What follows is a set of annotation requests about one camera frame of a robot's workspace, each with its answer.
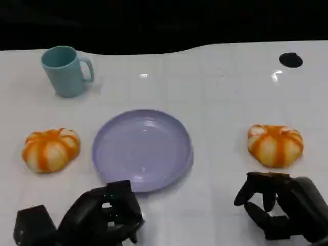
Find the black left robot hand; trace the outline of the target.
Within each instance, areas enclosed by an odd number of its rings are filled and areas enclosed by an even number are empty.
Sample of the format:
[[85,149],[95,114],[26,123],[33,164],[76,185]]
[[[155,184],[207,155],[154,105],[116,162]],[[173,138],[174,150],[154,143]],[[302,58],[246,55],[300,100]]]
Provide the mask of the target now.
[[144,222],[130,181],[116,181],[74,202],[57,229],[58,240],[61,245],[122,245],[127,239],[137,243]]

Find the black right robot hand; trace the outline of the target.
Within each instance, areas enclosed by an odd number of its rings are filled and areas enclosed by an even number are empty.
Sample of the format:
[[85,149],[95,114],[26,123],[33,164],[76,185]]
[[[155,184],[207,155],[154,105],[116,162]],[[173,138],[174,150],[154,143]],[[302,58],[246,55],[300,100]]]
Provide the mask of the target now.
[[327,203],[308,177],[248,172],[235,206],[243,206],[267,240],[301,235],[327,245]]

